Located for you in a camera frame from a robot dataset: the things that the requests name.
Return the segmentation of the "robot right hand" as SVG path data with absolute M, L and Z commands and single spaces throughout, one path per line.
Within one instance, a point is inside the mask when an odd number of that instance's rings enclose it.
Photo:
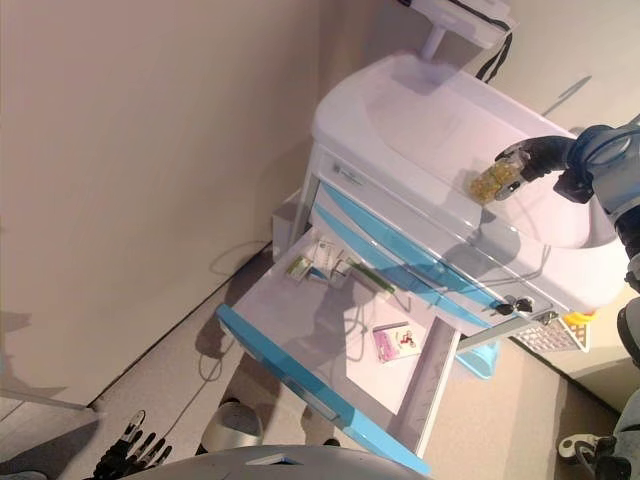
M 525 139 L 507 147 L 496 156 L 495 166 L 509 165 L 516 173 L 513 180 L 500 180 L 501 188 L 495 199 L 506 200 L 525 184 L 553 171 L 565 170 L 574 143 L 573 138 L 551 135 Z

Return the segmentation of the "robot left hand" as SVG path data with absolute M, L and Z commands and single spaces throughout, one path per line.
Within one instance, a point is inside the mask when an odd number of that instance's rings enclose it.
M 143 438 L 146 411 L 138 410 L 122 435 L 102 455 L 92 479 L 120 479 L 162 465 L 172 452 L 164 437 L 151 432 Z

